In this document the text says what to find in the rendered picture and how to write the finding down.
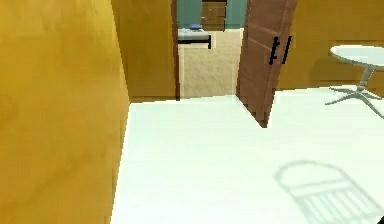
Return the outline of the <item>brown wooden room door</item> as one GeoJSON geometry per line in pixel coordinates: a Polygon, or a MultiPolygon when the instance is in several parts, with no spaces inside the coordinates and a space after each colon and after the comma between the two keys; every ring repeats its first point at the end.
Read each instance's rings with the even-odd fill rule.
{"type": "Polygon", "coordinates": [[[236,96],[262,128],[268,125],[297,3],[298,0],[247,0],[236,96]],[[280,45],[277,59],[270,65],[275,36],[280,45]]]}

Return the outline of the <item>brown wooden chest of drawers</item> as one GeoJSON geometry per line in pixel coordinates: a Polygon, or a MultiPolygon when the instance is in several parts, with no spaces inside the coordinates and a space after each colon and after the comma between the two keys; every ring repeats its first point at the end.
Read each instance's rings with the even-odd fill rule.
{"type": "Polygon", "coordinates": [[[224,31],[226,0],[202,0],[201,24],[206,31],[224,31]]]}

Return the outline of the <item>bed with black frame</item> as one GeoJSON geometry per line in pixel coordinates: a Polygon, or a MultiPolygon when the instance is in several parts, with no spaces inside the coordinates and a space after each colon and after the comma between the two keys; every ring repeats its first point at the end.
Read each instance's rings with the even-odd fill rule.
{"type": "Polygon", "coordinates": [[[206,43],[207,48],[210,49],[212,45],[211,35],[203,29],[187,29],[182,28],[178,30],[178,43],[179,44],[193,44],[193,43],[206,43]]]}

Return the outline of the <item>white round pedestal table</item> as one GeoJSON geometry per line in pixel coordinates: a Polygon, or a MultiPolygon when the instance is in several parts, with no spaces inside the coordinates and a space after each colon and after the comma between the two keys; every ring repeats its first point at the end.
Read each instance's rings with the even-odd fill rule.
{"type": "Polygon", "coordinates": [[[336,104],[347,99],[358,99],[364,102],[380,118],[384,119],[384,115],[370,102],[371,99],[382,100],[382,97],[372,95],[366,89],[367,84],[375,71],[384,72],[384,47],[368,45],[336,45],[330,48],[330,53],[341,62],[362,67],[364,71],[355,90],[330,87],[330,90],[345,93],[345,96],[328,102],[328,105],[336,104]]]}

